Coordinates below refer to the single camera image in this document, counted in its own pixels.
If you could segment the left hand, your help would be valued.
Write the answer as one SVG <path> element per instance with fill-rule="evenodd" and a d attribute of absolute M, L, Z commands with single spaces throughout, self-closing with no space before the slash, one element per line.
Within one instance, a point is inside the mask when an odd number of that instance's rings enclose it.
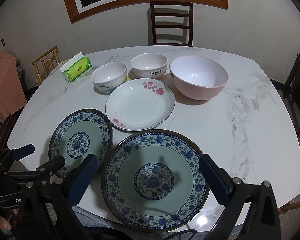
<path fill-rule="evenodd" d="M 3 217 L 0 216 L 0 229 L 11 230 L 11 224 Z"/>

